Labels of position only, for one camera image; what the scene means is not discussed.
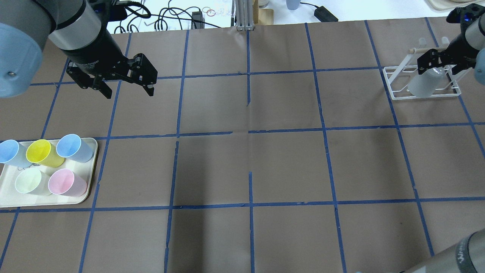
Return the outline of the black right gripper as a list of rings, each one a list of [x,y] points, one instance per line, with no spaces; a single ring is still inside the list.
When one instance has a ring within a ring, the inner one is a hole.
[[[453,65],[452,75],[476,66],[478,50],[473,48],[464,34],[460,34],[442,52],[429,49],[417,59],[418,73],[425,73],[429,69]]]

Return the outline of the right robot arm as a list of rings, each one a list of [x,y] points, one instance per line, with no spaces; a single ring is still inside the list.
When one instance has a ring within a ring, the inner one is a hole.
[[[466,126],[402,129],[432,257],[409,273],[484,272],[484,144],[461,98]]]

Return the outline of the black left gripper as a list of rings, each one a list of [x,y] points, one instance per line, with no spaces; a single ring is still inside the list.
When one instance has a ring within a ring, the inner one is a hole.
[[[89,45],[76,50],[66,50],[66,74],[83,89],[99,91],[111,99],[113,91],[104,80],[123,80],[144,88],[147,95],[154,95],[158,71],[150,60],[139,53],[129,59],[108,32],[102,32]]]

